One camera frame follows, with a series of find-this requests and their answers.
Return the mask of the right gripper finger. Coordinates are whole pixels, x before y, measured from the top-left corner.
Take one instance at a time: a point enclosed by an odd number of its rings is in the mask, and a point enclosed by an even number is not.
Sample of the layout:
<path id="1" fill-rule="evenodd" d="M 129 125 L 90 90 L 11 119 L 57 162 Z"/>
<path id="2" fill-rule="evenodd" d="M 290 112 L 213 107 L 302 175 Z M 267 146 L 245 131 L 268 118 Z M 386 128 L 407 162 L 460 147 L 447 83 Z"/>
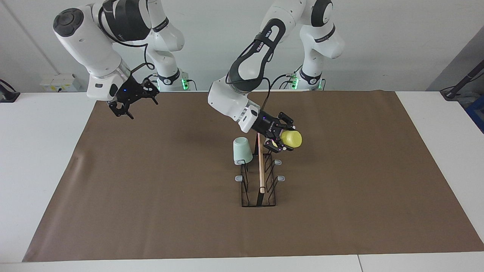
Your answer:
<path id="1" fill-rule="evenodd" d="M 152 99 L 152 101 L 156 105 L 159 105 L 158 101 L 156 100 L 156 96 L 160 93 L 159 88 L 154 85 L 154 83 L 150 79 L 143 79 L 141 86 L 141 98 Z"/>
<path id="2" fill-rule="evenodd" d="M 111 111 L 117 116 L 127 115 L 130 119 L 134 119 L 133 115 L 129 112 L 131 99 L 128 100 L 112 100 L 108 102 L 108 106 Z"/>

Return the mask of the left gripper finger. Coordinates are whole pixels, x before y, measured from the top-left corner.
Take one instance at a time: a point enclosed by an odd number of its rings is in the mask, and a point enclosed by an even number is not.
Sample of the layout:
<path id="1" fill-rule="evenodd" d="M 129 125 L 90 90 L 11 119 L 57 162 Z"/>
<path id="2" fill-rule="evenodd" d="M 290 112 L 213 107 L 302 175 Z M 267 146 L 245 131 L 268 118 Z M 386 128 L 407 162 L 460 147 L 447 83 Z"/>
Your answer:
<path id="1" fill-rule="evenodd" d="M 277 140 L 265 138 L 263 146 L 274 153 L 280 153 L 284 150 L 293 151 L 295 149 L 295 139 L 287 137 L 281 137 Z"/>
<path id="2" fill-rule="evenodd" d="M 278 131 L 296 131 L 296 128 L 293 124 L 293 119 L 290 118 L 287 114 L 280 112 L 277 116 L 278 124 L 277 130 Z"/>

